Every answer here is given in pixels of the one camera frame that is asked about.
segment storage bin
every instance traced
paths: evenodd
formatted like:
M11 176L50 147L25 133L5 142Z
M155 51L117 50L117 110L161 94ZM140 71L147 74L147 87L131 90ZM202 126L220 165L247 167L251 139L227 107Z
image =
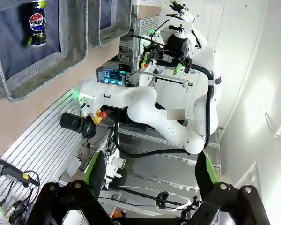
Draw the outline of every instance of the storage bin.
M105 45L130 30L131 0L89 0L89 44Z
M51 4L53 1L58 1L58 16L56 18L58 18L59 51L45 56L23 68L21 71L15 70L15 74L7 75L7 71L9 70L2 67L4 66L3 60L7 60L8 63L10 61L6 58L2 59L1 56L4 55L4 51L12 53L12 51L15 51L15 48L2 50L4 49L4 46L2 47L2 38L4 37L0 37L0 98L7 98L12 102L19 102L86 58L88 52L88 1L47 0L47 4ZM0 13L4 10L18 8L22 4L29 2L32 1L0 0ZM47 20L46 26L50 26L51 22ZM35 54L35 51L41 51L42 48L34 48L33 53Z

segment power cord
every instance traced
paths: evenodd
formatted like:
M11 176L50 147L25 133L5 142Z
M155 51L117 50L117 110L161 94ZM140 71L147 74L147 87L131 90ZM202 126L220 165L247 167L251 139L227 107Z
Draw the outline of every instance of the power cord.
M153 155L157 155L157 154L186 153L185 149L164 149L164 150L145 152L145 153L141 153L141 154L131 154L131 153L123 150L123 148L120 147L120 145L118 144L119 112L120 112L119 108L117 108L117 116L116 116L116 121L115 121L115 125L114 125L113 141L114 141L117 149L124 155L131 157L131 158L140 158L140 157L146 157L146 156L153 156Z
M34 173L37 177L37 181L40 183L40 178L38 173L36 173L33 170L26 170L24 173ZM9 222L11 225L26 225L27 219L28 219L28 208L32 206L34 201L37 199L38 193L39 193L39 187L37 187L37 193L33 200L30 200L32 197L34 188L31 189L28 197L24 200L18 200L13 204L13 207L16 209L13 214L9 217Z
M161 24L161 25L154 31L154 33L153 33L152 36L151 36L151 43L152 43L152 39L153 39L153 36L155 35L155 33L156 33L167 21L170 21L170 20L164 21L163 24Z
M9 196L9 194L10 194L10 191L11 191L13 185L14 185L14 181L12 181L12 182L10 183L9 190L8 190L8 192L7 192L7 195L6 195L5 198L0 202L0 206L1 206L1 207L5 204L6 199L8 198L8 196Z
M85 106L86 106L86 103L83 103L82 106L81 106L80 112L79 112L79 116L81 116L81 111Z
M201 43L199 42L199 40L198 40L198 38L197 38L197 36L196 36L196 34L195 34L195 32L192 30L192 34L195 36L195 38L196 38L196 41L197 41L197 44L198 44L198 47L199 48L202 48L202 45L201 45Z
M97 144L98 144L100 141L102 141L102 140L104 139L105 135L106 135L107 132L110 130L110 128L111 128L111 127L108 127L108 129L107 129L107 131L105 132L105 134L103 135L103 137L102 137L99 141L97 141L95 144L90 144L90 143L88 143L88 139L82 144L82 146L86 144L86 145L87 145L87 149L89 150L89 153L88 153L86 159L88 158L88 156L89 156L89 154L90 154L90 146L91 146L91 145L92 145L92 146L95 146L95 147L97 148L97 150L100 149L100 147L98 147ZM88 163L86 164L86 165L88 165L88 164L90 163L90 161L91 161L91 159L92 159L92 157L94 156L95 153L96 153L96 151L94 151L94 153L92 154L92 156L91 156L88 160L85 160L85 162L84 162L83 165L82 165L82 169L80 169L82 172L85 171L85 168L84 168L85 163L88 162Z
M149 38L141 37L141 36L138 36L138 35L129 35L129 36L132 37L132 38L139 38L139 39L143 39L143 40L146 40L146 41L150 41L151 43L154 43L154 44L157 44L157 45L160 45L160 46L165 46L164 44L158 43L156 41L152 41Z

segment metal rod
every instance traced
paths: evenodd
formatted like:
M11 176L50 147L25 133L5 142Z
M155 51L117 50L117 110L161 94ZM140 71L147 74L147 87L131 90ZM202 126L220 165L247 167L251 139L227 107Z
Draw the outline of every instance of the metal rod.
M141 192L138 192L138 191L130 190L128 188L121 187L121 186L112 186L112 188L113 189L116 188L116 189L118 189L120 191L125 191L125 192L128 192L130 194L137 195L137 196L140 196L140 197L143 197L143 198L152 199L152 200L154 200L156 202L168 203L168 204L172 204L172 205L176 205L176 206L183 205L183 204L178 203L178 202L173 202L173 201L169 201L169 200L166 200L166 199L159 199L157 197L147 195L146 193L141 193Z
M109 127L109 125L103 124L103 123L99 123L98 125L102 126L102 127L106 127L106 128ZM121 134L130 135L130 136L133 136L133 137L139 137L139 138L142 138L142 139L146 139L146 140L161 143L161 144L166 144L166 145L177 147L177 148L183 147L182 144L176 144L176 143L170 142L166 139L161 139L161 138L158 138L158 137L151 137L151 136L140 134L140 133L130 131L130 130L118 128L118 132L121 133Z
M117 200L109 200L109 199L105 199L105 198L99 198L98 201L100 202L104 202L104 203L109 203L111 205L114 205L118 208L121 208L121 209L126 209L128 211L132 211L132 212L135 212L135 213L140 213L142 215L147 215L147 216L158 216L160 215L160 213L157 213L157 212L153 212L151 210L143 210L139 207L136 207L136 206L132 206L132 205L128 205L128 204L125 204L125 203L121 203L121 202L118 202Z
M156 179L156 178L148 178L148 177L144 177L144 176L141 176L141 175L138 175L138 174L134 174L134 173L130 173L130 172L127 173L127 174L128 175L132 175L132 176L137 177L137 178L144 179L144 180L151 180L151 181L155 181L155 182L158 182L158 183L175 186L175 187L178 187L178 188L185 188L185 189L189 189L189 190L192 189L192 190L195 190L195 191L199 190L198 187L192 187L192 186L187 186L187 185L183 185L183 184L177 184L177 183L173 183L173 182L166 181L166 180L160 180L160 179Z
M190 80L186 80L186 79L182 79L182 78L178 78L178 77L165 76L165 75L162 75L162 74L153 74L153 73L148 73L148 72L144 72L144 71L141 71L141 70L133 70L133 71L131 71L131 73L147 74L147 75L152 75L152 76L172 79L172 80L181 81L181 82L188 82L188 83L191 82Z
M183 84L182 82L179 82L179 81L168 80L168 79L164 79L164 78L161 78L161 77L158 77L157 79L158 80L163 80L163 81L168 81L168 82L173 82L173 83ZM187 86L193 87L193 83L188 83Z

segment white cable clip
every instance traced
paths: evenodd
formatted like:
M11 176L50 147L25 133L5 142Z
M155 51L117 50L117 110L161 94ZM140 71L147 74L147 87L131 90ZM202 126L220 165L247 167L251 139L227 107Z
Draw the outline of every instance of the white cable clip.
M189 89L188 89L188 82L184 81L182 84L183 88L186 88L186 93L189 93Z
M208 80L208 85L209 86L216 86L217 84L215 83L216 80Z
M222 82L222 77L220 76L219 78L215 80L208 80L208 85L209 86L216 86L219 85Z

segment cable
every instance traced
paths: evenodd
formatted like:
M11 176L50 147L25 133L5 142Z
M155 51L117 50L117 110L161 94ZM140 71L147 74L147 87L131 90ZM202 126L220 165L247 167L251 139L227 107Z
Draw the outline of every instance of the cable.
M82 151L81 151L81 149L79 149L79 151L80 151L80 158L82 157Z
M158 207L157 205L135 205L135 204L131 204L131 203L128 203L128 202L117 200L117 199L104 198L104 197L99 197L99 198L101 198L101 199L108 199L108 200L112 200L112 201L117 201L117 202L120 202L120 203L125 203L127 205L132 205L132 206L136 206L136 207ZM176 209L176 208L169 207L169 206L166 206L166 208L173 209L173 210L184 210L184 209Z
M12 181L10 183L10 186L9 186L9 190L7 192L7 195L5 196L5 198L0 202L0 206L2 207L4 205L4 203L6 202L6 199L8 198L9 194L10 194L10 191L11 191L11 188L13 187L14 185L14 181Z
M146 41L151 41L149 38L141 37L141 36L138 36L138 35L129 35L129 36L133 37L133 38L143 39L143 40L146 40ZM158 43L156 41L151 41L151 43L154 43L154 44L157 44L157 45L161 45L161 46L165 46L164 44Z
M211 73L207 69L198 66L196 64L192 64L191 68L204 73L209 80L213 79ZM213 90L214 87L209 85L207 91L207 97L206 97L206 140L204 144L204 149L208 146L210 140L210 102L211 102Z
M195 34L195 32L193 30L192 30L192 34L195 36L199 48L202 48L202 45L200 44L200 42L199 42L199 40L198 40L198 38L197 38L197 36L196 36L196 34Z
M151 36L151 43L152 43L152 38L153 38L153 36L155 35L155 33L156 33L167 21L170 21L170 20L168 19L168 20L164 21L163 24L161 24L161 25L154 31L154 33L153 33L152 36Z
M79 113L79 116L81 117L81 111L82 109L86 106L86 103L83 103L82 106L81 106L81 109L80 109L80 113Z
M105 135L107 134L107 132L109 131L109 129L110 129L110 127L108 127L108 129L107 129L107 131L105 132L105 134L103 135L103 137L102 137L99 141L97 141L95 144L87 143L87 142L88 142L88 139L87 139L87 140L82 144L82 146L86 144L86 145L87 145L87 149L90 149L90 148L88 147L88 145L89 145L89 146L90 146L90 145L93 145L93 146L95 146L95 147L97 148L97 150L100 149L101 147L96 146L96 144L97 144L98 142L100 142L100 141L103 140L103 138L105 137ZM92 156L91 156L91 157L89 158L89 160L87 161L87 162L88 162L87 164L90 163L92 157L93 157L94 154L97 152L97 150L94 151L94 153L92 154ZM82 165L82 169L80 169L80 170L83 171L83 172L85 171L85 169L84 169L85 162L84 162L83 165Z
M179 16L179 14L166 14L166 16L168 16L168 17L174 17L174 18L176 18L176 19L179 19L179 20L183 20L183 21L184 21L184 19L182 19L182 18Z
M117 149L128 157L140 158L140 157L146 157L146 156L153 156L153 155L157 155L157 154L186 153L185 149L164 149L164 150L145 152L145 153L141 153L141 154L131 154L131 153L123 150L122 147L120 147L120 145L118 144L118 123L119 123L119 108L117 108L117 116L116 116L116 121L115 121L115 125L114 125L113 141L114 141Z
M37 172L35 172L33 170L26 170L26 171L24 171L24 173L34 173L36 175L36 177L37 177L38 183L40 183L40 178L39 178L39 175L38 175ZM23 201L16 201L13 204L13 206L15 208L20 207L20 209L18 209L15 212L13 212L13 214L9 217L9 222L12 225L25 225L26 224L27 217L28 217L27 209L36 200L40 188L37 187L37 194L35 195L33 200L30 201L32 193L33 193L33 190L34 190L34 188L31 189L31 191L30 191L30 193L29 193L29 195L28 195L28 197L26 199L24 199Z
M122 75L122 76L123 76L123 75L124 75L124 76L130 76L130 75L136 74L136 72L134 72L134 73L132 73L132 74L121 74L119 70L118 70L118 72L119 72L119 74Z

